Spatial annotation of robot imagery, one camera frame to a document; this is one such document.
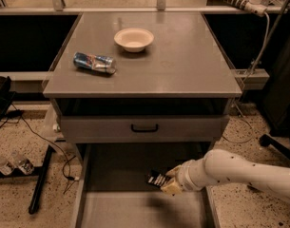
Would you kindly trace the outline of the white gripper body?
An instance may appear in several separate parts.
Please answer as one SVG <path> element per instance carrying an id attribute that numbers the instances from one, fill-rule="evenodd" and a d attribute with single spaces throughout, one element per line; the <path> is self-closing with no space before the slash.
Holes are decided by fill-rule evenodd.
<path id="1" fill-rule="evenodd" d="M 184 162 L 176 173 L 176 180 L 184 191 L 201 191 L 202 162 L 190 160 Z"/>

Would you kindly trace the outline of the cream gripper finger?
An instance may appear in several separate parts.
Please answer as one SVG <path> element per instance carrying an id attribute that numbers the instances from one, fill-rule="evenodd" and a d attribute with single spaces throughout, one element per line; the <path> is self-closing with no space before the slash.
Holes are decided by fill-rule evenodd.
<path id="1" fill-rule="evenodd" d="M 175 178 L 172 178 L 167 183 L 163 184 L 161 187 L 161 190 L 168 194 L 168 195 L 177 195 L 181 194 L 183 192 L 183 188 L 181 185 L 176 181 Z"/>
<path id="2" fill-rule="evenodd" d="M 181 165 L 177 165 L 175 166 L 174 168 L 168 170 L 165 174 L 170 177 L 170 178 L 177 178 L 179 176 L 179 172 L 180 172 L 180 169 L 181 169 Z"/>

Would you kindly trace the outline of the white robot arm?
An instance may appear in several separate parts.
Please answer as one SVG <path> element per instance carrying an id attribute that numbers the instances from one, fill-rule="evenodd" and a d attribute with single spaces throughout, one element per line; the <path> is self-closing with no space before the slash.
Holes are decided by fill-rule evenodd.
<path id="1" fill-rule="evenodd" d="M 168 195 L 242 183 L 290 204 L 290 168 L 251 162 L 222 149 L 212 149 L 201 159 L 185 161 L 165 175 L 170 180 L 161 190 Z"/>

